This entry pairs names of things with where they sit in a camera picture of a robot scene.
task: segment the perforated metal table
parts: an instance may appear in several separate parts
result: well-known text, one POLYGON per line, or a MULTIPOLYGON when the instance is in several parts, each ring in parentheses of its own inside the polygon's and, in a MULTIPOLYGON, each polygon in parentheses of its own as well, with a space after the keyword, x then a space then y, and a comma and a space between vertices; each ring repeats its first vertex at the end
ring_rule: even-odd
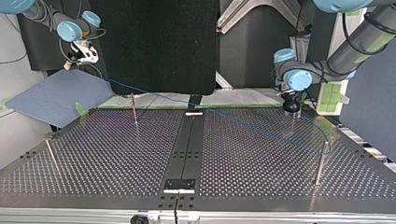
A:
POLYGON ((312 111, 184 113, 140 110, 136 126, 130 110, 92 112, 50 141, 55 158, 43 143, 0 171, 0 207, 396 213, 396 175, 312 111), (195 193, 164 194, 168 179, 195 193))

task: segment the gray cloth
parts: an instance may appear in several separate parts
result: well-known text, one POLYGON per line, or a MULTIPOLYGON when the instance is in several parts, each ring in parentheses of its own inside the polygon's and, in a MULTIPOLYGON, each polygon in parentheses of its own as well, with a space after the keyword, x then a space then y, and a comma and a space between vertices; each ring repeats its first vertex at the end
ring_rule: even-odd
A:
POLYGON ((384 155, 396 161, 396 41, 370 58, 349 82, 341 121, 384 155))
POLYGON ((80 114, 76 104, 84 110, 99 106, 114 93, 99 77, 79 70, 60 71, 6 103, 29 117, 64 128, 80 114))

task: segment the white wall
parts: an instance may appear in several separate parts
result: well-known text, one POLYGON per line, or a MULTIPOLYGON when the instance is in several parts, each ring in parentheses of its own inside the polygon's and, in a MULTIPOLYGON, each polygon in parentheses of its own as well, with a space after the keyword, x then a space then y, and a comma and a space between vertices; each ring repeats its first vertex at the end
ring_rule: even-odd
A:
MULTIPOLYGON (((16 18, 9 17, 18 26, 16 18)), ((43 73, 31 71, 27 57, 17 63, 1 64, 19 59, 25 53, 25 48, 21 35, 2 14, 0 14, 0 30, 0 104, 2 104, 43 80, 43 73)), ((49 125, 12 110, 5 111, 0 105, 0 169, 39 144, 43 135, 49 131, 49 125)))

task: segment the black backdrop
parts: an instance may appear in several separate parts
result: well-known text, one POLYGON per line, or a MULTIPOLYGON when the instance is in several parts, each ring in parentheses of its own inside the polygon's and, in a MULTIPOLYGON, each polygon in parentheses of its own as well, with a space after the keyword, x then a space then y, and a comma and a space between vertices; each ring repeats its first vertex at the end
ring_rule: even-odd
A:
MULTIPOLYGON (((77 15, 79 0, 46 2, 71 18, 77 15)), ((215 89, 218 1, 85 0, 84 9, 89 8, 107 29, 100 46, 95 44, 105 77, 148 91, 208 95, 215 89)), ((56 32, 23 16, 19 21, 32 69, 62 68, 56 32)), ((112 89, 131 93, 114 83, 112 89)))

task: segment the blue cable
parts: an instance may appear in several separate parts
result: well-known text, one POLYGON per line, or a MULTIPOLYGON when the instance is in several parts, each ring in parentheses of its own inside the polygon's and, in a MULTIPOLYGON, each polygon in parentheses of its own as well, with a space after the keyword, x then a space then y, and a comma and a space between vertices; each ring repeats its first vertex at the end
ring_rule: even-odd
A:
MULTIPOLYGON (((145 91, 145 90, 142 90, 142 89, 139 89, 139 88, 136 88, 136 87, 128 86, 128 85, 125 85, 125 84, 123 84, 123 83, 120 83, 120 82, 118 82, 118 81, 116 81, 116 80, 114 80, 114 79, 108 79, 107 81, 109 81, 109 82, 114 82, 114 83, 116 83, 116 84, 118 84, 118 85, 120 85, 120 86, 122 86, 122 87, 131 89, 131 90, 141 91, 141 92, 143 92, 143 93, 149 93, 149 94, 153 94, 153 95, 156 95, 156 96, 160 96, 160 97, 162 97, 162 98, 164 98, 164 99, 167 99, 167 100, 169 100, 169 101, 179 102, 179 103, 183 103, 183 104, 187 104, 187 105, 199 106, 199 105, 197 105, 197 104, 193 104, 193 103, 190 103, 190 102, 187 102, 187 101, 175 100, 175 99, 169 98, 169 97, 167 97, 167 96, 161 95, 161 94, 156 93, 156 92, 145 91)), ((222 116, 222 117, 224 117, 224 118, 226 118, 226 119, 232 120, 232 121, 235 122, 235 123, 242 124, 242 125, 244 125, 244 126, 248 126, 248 127, 251 128, 252 130, 255 130, 255 131, 259 132, 259 133, 263 133, 264 135, 266 135, 266 136, 268 136, 268 137, 270 137, 270 138, 274 138, 274 139, 276 139, 276 140, 278 140, 278 141, 282 141, 282 142, 288 143, 288 144, 290 144, 290 145, 292 145, 292 146, 299 147, 299 148, 301 148, 301 149, 304 149, 304 150, 307 151, 307 152, 309 152, 309 151, 315 151, 315 150, 312 149, 312 148, 305 147, 304 144, 303 144, 302 142, 300 142, 300 141, 291 140, 291 139, 285 139, 283 136, 280 136, 280 135, 277 135, 277 134, 273 134, 273 133, 269 133, 269 132, 265 131, 264 129, 260 128, 260 127, 257 127, 257 126, 255 126, 255 125, 252 125, 252 124, 250 124, 250 123, 248 123, 248 122, 244 122, 244 121, 242 121, 241 119, 235 119, 235 118, 233 118, 233 117, 227 115, 226 113, 223 113, 223 112, 218 111, 217 109, 207 108, 207 110, 209 110, 209 111, 211 111, 211 112, 214 112, 214 113, 216 113, 216 114, 218 114, 218 115, 220 115, 220 116, 222 116)), ((312 125, 314 125, 317 129, 319 129, 319 130, 322 132, 322 134, 324 135, 324 137, 326 138, 326 141, 330 144, 330 141, 329 141, 329 138, 327 137, 327 134, 326 134, 318 125, 316 125, 316 124, 314 124, 314 123, 312 123, 312 122, 309 122, 309 123, 312 124, 312 125)), ((329 155, 330 152, 326 152, 326 153, 317 153, 317 152, 314 152, 314 154, 329 155)))

